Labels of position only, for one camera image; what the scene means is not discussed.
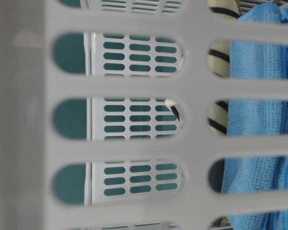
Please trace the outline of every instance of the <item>vent hole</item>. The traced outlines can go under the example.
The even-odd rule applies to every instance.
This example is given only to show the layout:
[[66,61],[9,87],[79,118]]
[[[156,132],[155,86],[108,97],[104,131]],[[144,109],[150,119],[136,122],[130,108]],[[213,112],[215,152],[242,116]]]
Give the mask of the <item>vent hole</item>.
[[152,167],[150,165],[136,165],[131,166],[130,171],[133,173],[141,173],[141,172],[149,172],[151,171]]
[[130,35],[129,38],[131,40],[137,40],[137,41],[149,41],[150,36],[144,36],[144,35]]
[[122,174],[126,172],[126,169],[124,167],[111,167],[111,168],[105,168],[104,172],[107,175]]
[[167,174],[158,174],[156,175],[157,181],[165,181],[165,180],[175,180],[177,179],[176,173],[167,173]]
[[126,139],[124,136],[107,136],[105,137],[105,140],[107,139]]
[[169,111],[169,109],[165,105],[157,105],[156,110],[158,112],[168,112]]
[[123,122],[125,121],[124,116],[105,116],[104,118],[105,122]]
[[177,165],[170,163],[170,164],[157,164],[156,169],[158,171],[163,171],[163,170],[174,170],[177,169]]
[[125,182],[124,177],[107,178],[104,180],[105,185],[124,184]]
[[130,177],[131,183],[142,183],[142,182],[149,182],[152,180],[151,176],[132,176]]
[[[126,3],[126,2],[121,2],[121,1],[110,1],[110,2],[115,2],[115,3]],[[116,38],[116,39],[123,39],[125,35],[121,34],[109,34],[105,33],[104,34],[105,38]]]
[[161,223],[149,223],[149,224],[135,224],[135,227],[145,227],[145,226],[153,226],[153,225],[160,225]]
[[121,133],[126,130],[125,126],[106,126],[104,128],[106,133]]
[[59,2],[69,7],[81,7],[80,0],[59,0]]
[[150,56],[141,54],[131,54],[129,56],[131,61],[150,61]]
[[104,100],[106,102],[123,102],[125,98],[119,98],[119,97],[105,97]]
[[149,51],[149,45],[142,45],[142,44],[130,44],[129,48],[135,51]]
[[131,132],[148,132],[150,130],[150,126],[130,126]]
[[148,101],[150,101],[150,98],[130,98],[130,101],[132,101],[132,102],[148,102]]
[[105,42],[104,48],[106,49],[124,49],[125,44],[121,42]]
[[137,187],[131,187],[130,192],[132,194],[136,193],[148,193],[152,190],[151,186],[144,185],[144,186],[137,186]]
[[151,120],[151,117],[148,115],[133,115],[130,117],[130,120],[133,122],[147,122]]
[[123,64],[117,64],[117,63],[106,63],[104,64],[104,68],[106,70],[124,70],[125,66]]
[[106,112],[123,112],[125,111],[125,106],[123,105],[106,105],[104,107]]
[[124,188],[111,188],[111,189],[106,189],[104,191],[104,194],[106,196],[119,196],[119,195],[124,195],[126,193],[126,190]]
[[137,138],[147,138],[147,139],[150,139],[151,136],[150,135],[134,135],[134,136],[131,136],[130,139],[137,139]]
[[166,1],[165,3],[171,3],[171,4],[181,4],[179,1]]
[[120,226],[120,227],[106,227],[102,228],[102,230],[115,230],[115,229],[126,229],[128,226]]
[[126,8],[126,6],[120,6],[120,5],[111,5],[111,4],[103,4],[102,7],[115,7],[115,8]]
[[175,40],[168,37],[156,37],[156,42],[175,43]]
[[132,105],[130,106],[130,111],[132,112],[148,112],[150,111],[149,105]]
[[177,62],[177,58],[167,57],[167,56],[157,56],[156,62],[175,63],[175,62]]
[[176,53],[177,49],[171,46],[156,46],[156,51],[160,53]]
[[59,104],[53,113],[53,123],[63,137],[86,139],[86,100],[72,99]]
[[173,189],[177,189],[177,188],[178,188],[178,185],[176,183],[158,184],[156,186],[156,190],[158,190],[158,191],[173,190]]
[[150,69],[150,66],[147,65],[130,65],[131,71],[149,72]]
[[157,66],[156,67],[156,72],[162,72],[162,73],[175,73],[176,72],[176,67],[171,67],[171,66]]
[[140,10],[140,11],[156,11],[156,9],[152,8],[142,8],[142,7],[132,7],[133,10]]
[[176,121],[175,115],[158,115],[156,121]]
[[174,131],[177,129],[176,125],[158,125],[156,126],[157,131]]
[[156,98],[156,102],[165,102],[165,98]]
[[170,138],[173,136],[174,136],[174,134],[159,134],[156,136],[156,138]]
[[158,5],[156,5],[156,4],[151,4],[151,3],[141,3],[141,2],[134,2],[133,5],[140,5],[140,6],[153,6],[153,7],[158,6]]
[[124,60],[125,55],[120,53],[105,53],[104,58],[108,60]]

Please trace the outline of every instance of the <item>white plastic basket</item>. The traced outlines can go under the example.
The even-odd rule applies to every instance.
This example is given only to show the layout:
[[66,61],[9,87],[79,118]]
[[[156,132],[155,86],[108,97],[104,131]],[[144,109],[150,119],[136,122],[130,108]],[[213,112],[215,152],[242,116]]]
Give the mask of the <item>white plastic basket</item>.
[[[173,12],[162,12],[165,0],[156,1],[152,12],[132,9],[133,3],[140,1],[148,2],[125,0],[122,11],[112,11],[111,7],[109,11],[109,6],[98,0],[85,1],[88,10],[69,8],[56,0],[0,1],[0,229],[163,230],[179,226],[182,230],[202,230],[224,215],[288,208],[288,191],[221,196],[207,181],[210,167],[224,157],[288,155],[288,137],[232,140],[213,136],[206,125],[209,105],[222,98],[288,100],[288,82],[217,78],[207,67],[210,45],[218,39],[288,44],[288,27],[217,20],[206,2],[199,0],[177,1],[179,6]],[[157,77],[156,72],[150,72],[150,78],[133,78],[130,72],[123,78],[107,78],[104,69],[89,65],[90,77],[81,77],[62,71],[53,60],[56,39],[70,32],[86,34],[87,58],[94,57],[90,53],[100,48],[94,38],[105,39],[104,33],[125,34],[127,40],[128,35],[148,35],[152,46],[156,46],[157,37],[173,38],[179,44],[177,53],[183,56],[176,57],[180,58],[175,66],[178,71],[167,78]],[[90,62],[100,61],[97,66],[102,66],[105,60],[100,58]],[[150,65],[158,64],[154,60]],[[95,103],[99,105],[95,113],[101,113],[100,126],[90,125],[88,135],[91,140],[96,133],[98,140],[68,140],[54,129],[57,105],[76,97],[88,98],[89,108],[95,98],[100,99]],[[126,132],[126,141],[104,141],[106,134],[101,130],[106,125],[106,113],[102,107],[106,97],[125,98],[125,107],[133,103],[130,98],[148,97],[151,108],[162,103],[155,98],[175,99],[184,114],[183,128],[175,121],[179,134],[162,140],[154,139],[159,133],[151,129],[151,139],[131,141],[128,138],[133,134]],[[86,187],[93,195],[86,196],[86,202],[92,205],[69,206],[54,196],[53,178],[66,165],[87,162],[88,175],[92,175],[94,168],[100,167],[102,172],[105,162],[124,162],[119,165],[129,170],[139,164],[134,160],[150,160],[153,167],[146,175],[152,179],[158,174],[158,160],[175,163],[175,173],[181,175],[175,181],[179,189],[134,198],[128,193],[105,201],[104,183],[94,186],[95,181],[87,178]],[[92,197],[100,202],[92,202]]]

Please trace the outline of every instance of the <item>oval hole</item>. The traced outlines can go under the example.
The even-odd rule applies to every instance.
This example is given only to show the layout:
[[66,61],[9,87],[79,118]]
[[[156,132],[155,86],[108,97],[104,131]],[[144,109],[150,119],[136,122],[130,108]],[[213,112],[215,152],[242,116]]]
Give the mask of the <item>oval hole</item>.
[[105,168],[104,172],[107,175],[122,174],[126,172],[126,169],[124,167],[110,167],[110,168]]
[[104,120],[105,122],[123,122],[125,121],[125,117],[119,115],[109,115],[105,116]]
[[86,99],[71,99],[59,104],[53,114],[55,129],[63,137],[86,138]]
[[168,112],[169,111],[169,109],[165,105],[157,105],[156,110],[158,112]]
[[156,138],[170,138],[173,136],[174,136],[174,134],[159,134],[156,136]]
[[105,42],[104,48],[106,48],[106,49],[124,49],[125,44],[122,42]]
[[106,70],[124,70],[125,66],[118,63],[106,63],[104,64],[104,69]]
[[156,121],[176,121],[175,115],[158,115]]
[[144,185],[144,186],[137,186],[137,187],[131,187],[130,192],[133,194],[136,193],[148,193],[152,190],[151,186]]
[[178,188],[178,185],[176,183],[158,184],[156,186],[156,190],[158,190],[158,191],[173,190],[173,189],[177,189],[177,188]]
[[150,61],[150,56],[142,54],[131,54],[129,58],[131,61]]
[[138,41],[149,41],[150,36],[144,36],[144,35],[130,35],[129,38],[131,40],[138,40]]
[[150,116],[148,115],[133,115],[130,117],[130,120],[133,122],[144,122],[150,121]]
[[104,100],[106,102],[123,102],[125,98],[105,97]]
[[124,177],[113,177],[104,180],[105,185],[124,184],[126,179]]
[[59,2],[69,7],[81,7],[80,0],[59,0]]
[[66,34],[59,37],[53,47],[53,57],[60,69],[69,73],[85,74],[83,34]]
[[125,193],[126,193],[126,190],[124,188],[110,188],[104,191],[104,194],[106,196],[119,196],[119,195],[124,195]]
[[163,171],[163,170],[174,170],[177,169],[177,165],[176,164],[157,164],[156,165],[156,169],[158,171]]
[[105,38],[115,38],[115,39],[123,39],[125,37],[125,35],[123,34],[111,34],[111,33],[104,33],[104,37]]
[[106,112],[123,112],[125,111],[124,105],[106,105],[104,107]]
[[130,167],[130,171],[133,173],[149,172],[152,167],[150,165],[135,165]]
[[130,44],[129,48],[135,51],[149,51],[150,50],[149,45],[143,45],[143,44]]
[[150,135],[134,135],[134,136],[131,136],[130,139],[137,139],[137,138],[147,138],[147,139],[150,139],[151,136]]
[[156,62],[175,63],[175,62],[177,62],[177,58],[176,57],[167,57],[167,56],[157,56]]
[[148,106],[148,105],[132,105],[132,106],[130,106],[130,111],[132,111],[132,112],[148,112],[148,111],[150,111],[150,106]]
[[104,53],[104,59],[109,60],[124,60],[125,55],[120,53]]
[[175,40],[168,37],[156,37],[156,42],[175,43]]
[[120,133],[126,130],[125,126],[106,126],[104,128],[106,133]]
[[141,72],[149,72],[150,66],[148,65],[130,65],[131,71],[141,71]]
[[150,126],[130,126],[131,132],[148,132],[150,130]]
[[105,137],[105,140],[116,140],[116,139],[126,139],[124,136],[107,136]]
[[130,177],[131,183],[142,183],[142,182],[148,182],[151,181],[152,177],[149,175],[146,176],[132,176]]
[[171,46],[156,46],[156,51],[160,53],[176,53],[177,48]]
[[175,73],[177,69],[173,66],[157,66],[155,70],[162,73]]
[[167,173],[167,174],[158,174],[156,175],[157,181],[165,181],[165,180],[175,180],[177,179],[176,173]]
[[85,164],[69,165],[59,170],[52,188],[56,197],[67,204],[84,204]]
[[174,131],[177,129],[176,125],[158,125],[156,126],[157,131]]
[[150,101],[150,98],[130,98],[130,101],[132,101],[132,102],[148,102],[148,101]]

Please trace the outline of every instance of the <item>blue towel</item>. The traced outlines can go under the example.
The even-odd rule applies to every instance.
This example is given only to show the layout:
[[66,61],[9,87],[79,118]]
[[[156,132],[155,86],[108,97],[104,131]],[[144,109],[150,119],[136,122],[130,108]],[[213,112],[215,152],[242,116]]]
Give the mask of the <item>blue towel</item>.
[[[254,7],[239,21],[288,23],[273,3]],[[232,42],[230,76],[233,79],[288,79],[288,46]],[[230,100],[228,136],[288,134],[288,102]],[[288,156],[244,157],[225,160],[222,193],[246,194],[288,189]],[[288,211],[229,216],[234,230],[288,230]]]

